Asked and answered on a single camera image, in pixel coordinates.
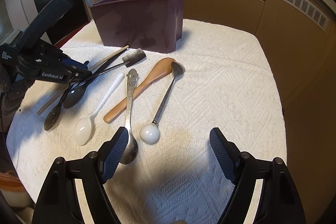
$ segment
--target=table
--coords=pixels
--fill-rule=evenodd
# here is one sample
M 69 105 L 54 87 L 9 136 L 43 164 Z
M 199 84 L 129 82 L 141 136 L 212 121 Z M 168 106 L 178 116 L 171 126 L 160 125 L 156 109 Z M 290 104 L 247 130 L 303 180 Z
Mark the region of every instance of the table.
M 80 62 L 95 63 L 116 48 L 102 45 L 92 21 L 62 50 Z M 168 224 L 184 219 L 189 224 L 215 224 L 233 185 L 211 150 L 209 133 L 213 127 L 219 127 L 229 141 L 255 158 L 272 160 L 279 156 L 286 160 L 282 109 L 268 62 L 255 36 L 187 19 L 175 52 L 146 54 L 147 59 L 134 66 L 139 74 L 137 83 L 158 60 L 168 56 L 182 63 L 186 72 L 172 90 L 159 122 L 161 137 L 154 145 L 143 143 L 139 130 L 152 121 L 172 75 L 151 85 L 134 101 L 132 131 L 139 153 L 131 164 L 118 166 L 105 190 L 122 223 Z M 36 112 L 57 84 L 36 81 L 28 90 L 9 130 L 7 147 L 19 178 L 35 202 L 56 157 L 81 158 L 97 150 L 124 125 L 125 112 L 111 124 L 102 118 L 125 97 L 126 81 L 96 117 L 92 139 L 78 147 L 72 138 L 78 118 L 93 110 L 120 71 L 126 74 L 129 68 L 100 76 L 80 103 L 63 109 L 58 126 L 48 132 L 43 130 L 43 123 L 54 105 L 40 116 Z M 81 182 L 76 181 L 76 186 L 85 223 L 92 223 Z M 260 191 L 261 181 L 257 181 L 245 223 L 253 222 Z

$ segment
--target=white plastic spoon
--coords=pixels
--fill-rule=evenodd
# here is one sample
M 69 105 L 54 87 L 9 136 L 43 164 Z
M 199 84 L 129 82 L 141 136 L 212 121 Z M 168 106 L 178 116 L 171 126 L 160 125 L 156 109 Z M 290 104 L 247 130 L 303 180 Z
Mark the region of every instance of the white plastic spoon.
M 77 145 L 84 145 L 87 140 L 90 138 L 91 132 L 92 132 L 92 123 L 95 117 L 97 116 L 99 110 L 103 107 L 103 105 L 107 102 L 108 98 L 111 96 L 111 94 L 115 91 L 115 89 L 120 85 L 122 80 L 124 79 L 124 74 L 120 73 L 118 74 L 114 80 L 112 81 L 109 88 L 106 90 L 103 97 L 100 99 L 98 105 L 94 109 L 94 111 L 86 115 L 84 117 L 81 117 L 76 126 L 75 131 L 73 134 L 73 137 L 75 139 L 75 142 Z

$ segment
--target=blue gripper pad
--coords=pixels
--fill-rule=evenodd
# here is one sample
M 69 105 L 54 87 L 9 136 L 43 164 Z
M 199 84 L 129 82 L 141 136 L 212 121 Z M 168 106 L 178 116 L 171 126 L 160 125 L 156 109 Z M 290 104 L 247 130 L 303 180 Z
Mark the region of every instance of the blue gripper pad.
M 224 173 L 224 176 L 233 184 L 235 184 L 236 160 L 233 160 L 231 156 L 235 158 L 235 156 L 237 155 L 232 151 L 229 142 L 225 139 L 219 128 L 213 128 L 210 131 L 210 145 L 213 152 L 215 153 L 215 156 L 218 160 L 219 166 Z
M 128 143 L 128 131 L 124 127 L 120 127 L 109 142 L 114 142 L 110 152 L 107 154 L 103 163 L 103 172 L 101 181 L 103 184 L 113 177 L 114 172 L 120 162 L 122 155 Z

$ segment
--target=white ball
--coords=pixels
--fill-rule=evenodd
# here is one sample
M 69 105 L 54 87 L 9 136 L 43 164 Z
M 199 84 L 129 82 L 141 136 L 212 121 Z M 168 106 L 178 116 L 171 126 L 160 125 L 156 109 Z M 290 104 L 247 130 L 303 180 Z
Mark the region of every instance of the white ball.
M 160 132 L 153 123 L 144 125 L 140 129 L 140 138 L 148 144 L 155 143 L 159 138 Z

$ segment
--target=wooden stick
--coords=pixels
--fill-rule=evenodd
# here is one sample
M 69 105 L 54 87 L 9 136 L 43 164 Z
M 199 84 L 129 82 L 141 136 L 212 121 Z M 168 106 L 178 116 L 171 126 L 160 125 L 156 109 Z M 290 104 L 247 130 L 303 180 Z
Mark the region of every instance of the wooden stick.
M 122 52 L 124 49 L 128 48 L 129 46 L 125 46 L 119 50 L 117 50 L 116 52 L 110 54 L 109 56 L 105 57 L 104 59 L 100 60 L 99 62 L 97 62 L 96 64 L 94 64 L 92 67 L 89 68 L 89 71 L 93 71 L 96 68 L 98 68 L 101 64 L 105 63 L 108 59 L 110 59 L 111 57 L 114 57 L 115 55 L 117 55 L 118 53 Z M 61 96 L 66 90 L 68 89 L 68 85 L 64 88 L 62 88 L 60 91 L 58 91 L 53 97 L 51 97 L 49 99 L 48 102 L 46 102 L 44 104 L 43 107 L 40 108 L 40 110 L 37 112 L 38 115 L 41 115 L 43 113 L 43 111 L 45 111 L 59 96 Z
M 151 72 L 147 75 L 145 80 L 138 85 L 133 93 L 133 100 L 137 98 L 146 88 L 148 88 L 153 82 L 165 77 L 172 72 L 171 63 L 175 61 L 170 57 L 159 60 L 152 68 Z M 112 108 L 104 116 L 105 122 L 111 122 L 115 117 L 122 113 L 126 109 L 126 98 Z

